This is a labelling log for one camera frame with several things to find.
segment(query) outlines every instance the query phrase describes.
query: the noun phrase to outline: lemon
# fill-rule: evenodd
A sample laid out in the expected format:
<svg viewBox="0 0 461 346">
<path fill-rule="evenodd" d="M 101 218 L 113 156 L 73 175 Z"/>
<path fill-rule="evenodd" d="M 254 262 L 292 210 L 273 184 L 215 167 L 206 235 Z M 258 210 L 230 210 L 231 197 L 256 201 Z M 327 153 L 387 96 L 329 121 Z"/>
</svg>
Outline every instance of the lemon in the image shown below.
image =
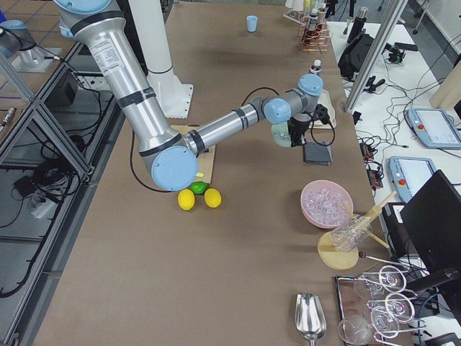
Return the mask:
<svg viewBox="0 0 461 346">
<path fill-rule="evenodd" d="M 194 193 L 189 189 L 184 189 L 178 194 L 178 204 L 183 210 L 191 210 L 195 204 Z"/>
<path fill-rule="evenodd" d="M 210 208 L 218 207 L 221 201 L 221 194 L 216 189 L 210 188 L 205 191 L 205 203 L 207 203 Z"/>
</svg>

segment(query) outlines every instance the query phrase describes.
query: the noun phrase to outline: computer monitor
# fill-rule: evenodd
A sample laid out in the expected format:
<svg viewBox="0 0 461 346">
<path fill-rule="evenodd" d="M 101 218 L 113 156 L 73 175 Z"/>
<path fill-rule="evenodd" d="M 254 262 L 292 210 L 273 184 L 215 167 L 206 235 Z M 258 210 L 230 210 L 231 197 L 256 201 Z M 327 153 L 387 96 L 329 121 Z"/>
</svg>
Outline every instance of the computer monitor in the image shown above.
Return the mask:
<svg viewBox="0 0 461 346">
<path fill-rule="evenodd" d="M 445 272 L 461 272 L 461 196 L 438 170 L 400 212 L 403 225 L 456 320 L 461 323 L 461 278 L 448 280 Z"/>
</svg>

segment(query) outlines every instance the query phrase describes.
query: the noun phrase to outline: blue cup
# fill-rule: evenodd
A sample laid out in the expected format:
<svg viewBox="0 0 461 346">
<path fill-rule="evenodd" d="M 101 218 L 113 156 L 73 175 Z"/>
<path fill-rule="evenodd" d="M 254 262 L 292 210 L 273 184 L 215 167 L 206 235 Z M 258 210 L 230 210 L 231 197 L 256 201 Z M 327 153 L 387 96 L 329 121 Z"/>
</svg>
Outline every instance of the blue cup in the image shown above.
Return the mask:
<svg viewBox="0 0 461 346">
<path fill-rule="evenodd" d="M 256 27 L 258 26 L 258 17 L 257 16 L 247 16 L 246 18 L 246 29 L 249 32 L 255 32 Z"/>
</svg>

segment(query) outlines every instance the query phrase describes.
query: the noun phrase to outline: metal ice scoop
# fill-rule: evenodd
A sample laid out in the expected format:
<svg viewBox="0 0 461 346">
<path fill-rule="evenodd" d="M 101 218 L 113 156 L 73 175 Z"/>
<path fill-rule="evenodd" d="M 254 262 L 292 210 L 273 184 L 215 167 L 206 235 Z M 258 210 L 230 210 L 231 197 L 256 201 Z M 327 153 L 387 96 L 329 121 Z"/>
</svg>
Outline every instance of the metal ice scoop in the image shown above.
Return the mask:
<svg viewBox="0 0 461 346">
<path fill-rule="evenodd" d="M 325 314 L 318 296 L 314 296 L 312 293 L 299 293 L 297 295 L 295 324 L 301 336 L 309 340 L 310 346 L 314 346 L 315 341 L 325 334 Z"/>
</svg>

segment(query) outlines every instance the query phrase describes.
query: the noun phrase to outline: black box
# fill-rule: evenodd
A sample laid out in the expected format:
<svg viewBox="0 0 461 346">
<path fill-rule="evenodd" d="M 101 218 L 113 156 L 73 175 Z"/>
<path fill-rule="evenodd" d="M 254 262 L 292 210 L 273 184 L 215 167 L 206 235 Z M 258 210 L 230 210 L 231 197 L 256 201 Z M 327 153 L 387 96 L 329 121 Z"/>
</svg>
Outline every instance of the black box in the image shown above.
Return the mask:
<svg viewBox="0 0 461 346">
<path fill-rule="evenodd" d="M 388 203 L 382 209 L 382 218 L 388 228 L 389 237 L 392 241 L 395 255 L 397 258 L 409 254 L 418 254 L 413 243 L 408 237 L 408 233 L 403 225 L 400 211 L 405 206 L 404 202 Z"/>
<path fill-rule="evenodd" d="M 16 188 L 17 192 L 22 196 L 22 198 L 26 198 L 31 193 L 37 191 L 37 188 L 32 183 L 32 180 L 28 177 L 22 177 L 21 179 L 14 182 L 14 187 Z"/>
</svg>

